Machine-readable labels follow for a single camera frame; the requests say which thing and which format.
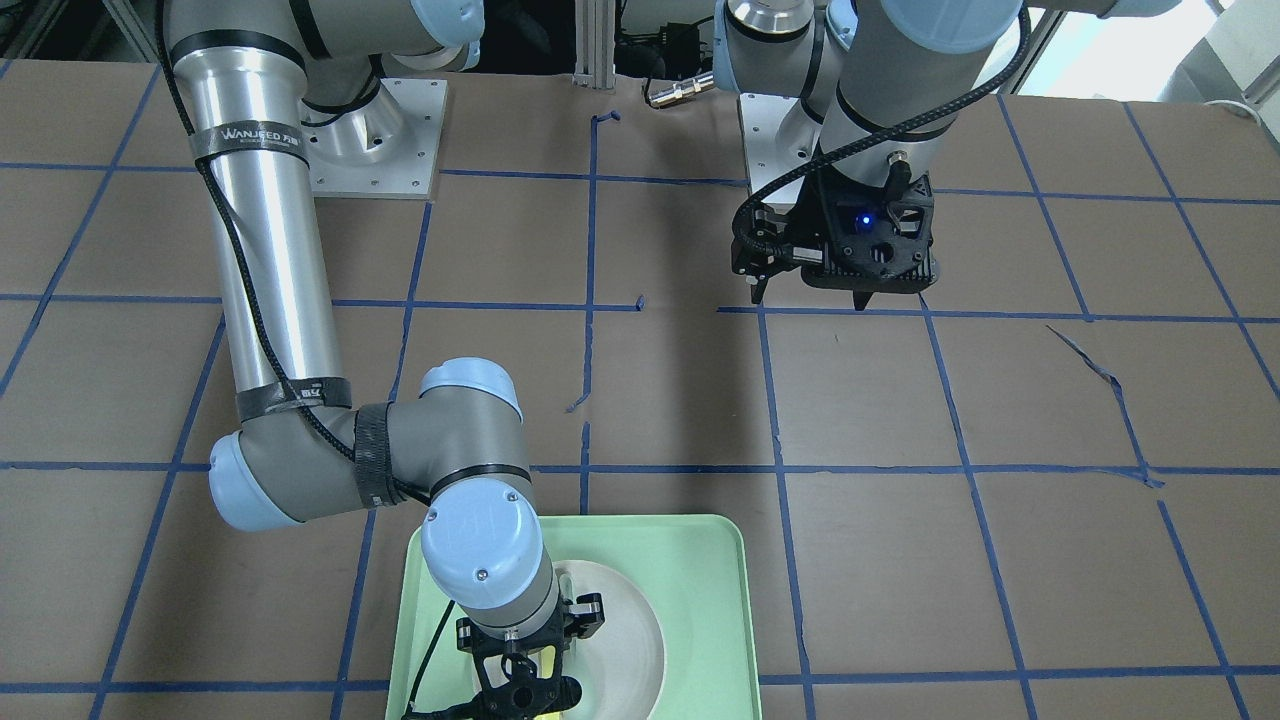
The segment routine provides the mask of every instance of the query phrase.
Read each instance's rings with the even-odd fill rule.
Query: metal connector
[[[677,102],[692,99],[700,92],[707,92],[716,87],[716,77],[712,73],[701,73],[689,79],[682,79],[667,90],[659,90],[649,96],[649,104],[654,108],[669,108]]]

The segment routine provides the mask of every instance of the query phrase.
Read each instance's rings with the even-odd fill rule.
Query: plastic tray
[[[667,676],[653,720],[760,717],[746,555],[731,521],[718,515],[588,515],[541,523],[552,560],[591,560],[618,570],[644,591],[658,615]],[[385,720],[404,712],[413,675],[448,603],[426,571],[420,532],[410,538],[404,562]],[[604,598],[605,618],[608,602]],[[461,616],[454,610],[453,619]],[[419,710],[471,700],[472,675],[471,657],[454,647],[451,620],[422,680]]]

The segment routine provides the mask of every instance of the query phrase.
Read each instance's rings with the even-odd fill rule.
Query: green tray
[[[653,720],[760,717],[746,555],[733,523],[718,515],[553,516],[541,523],[552,560],[608,565],[644,591],[653,606],[667,648],[667,675]],[[404,562],[387,720],[399,720],[404,712],[413,675],[448,603],[426,571],[420,532],[410,538]],[[608,602],[604,598],[605,623]],[[454,610],[453,616],[462,614]],[[454,648],[451,621],[422,680],[420,710],[471,700],[472,678],[471,657]]]

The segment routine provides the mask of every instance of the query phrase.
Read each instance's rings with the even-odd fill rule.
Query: light green tray
[[[746,555],[737,528],[718,515],[543,518],[552,560],[591,560],[631,579],[662,624],[667,675],[653,720],[760,717]],[[399,720],[422,653],[448,600],[426,571],[419,532],[408,543],[387,720]],[[604,598],[608,623],[609,598]],[[461,618],[454,610],[454,619]],[[419,692],[420,710],[475,696],[471,657],[451,621]]]

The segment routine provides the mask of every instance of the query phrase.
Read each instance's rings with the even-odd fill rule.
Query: metal mounting plate
[[[751,192],[760,190],[773,178],[799,168],[808,158],[800,158],[795,149],[778,143],[782,118],[795,106],[795,97],[777,95],[740,95],[739,118],[742,120],[742,150],[746,154],[746,173],[751,179]],[[768,202],[778,213],[786,213],[796,204],[801,181],[796,181],[771,195]]]
[[[435,187],[440,131],[448,82],[443,79],[384,79],[413,128],[406,151],[372,165],[337,165],[314,154],[311,192],[316,197],[381,197],[426,200]]]

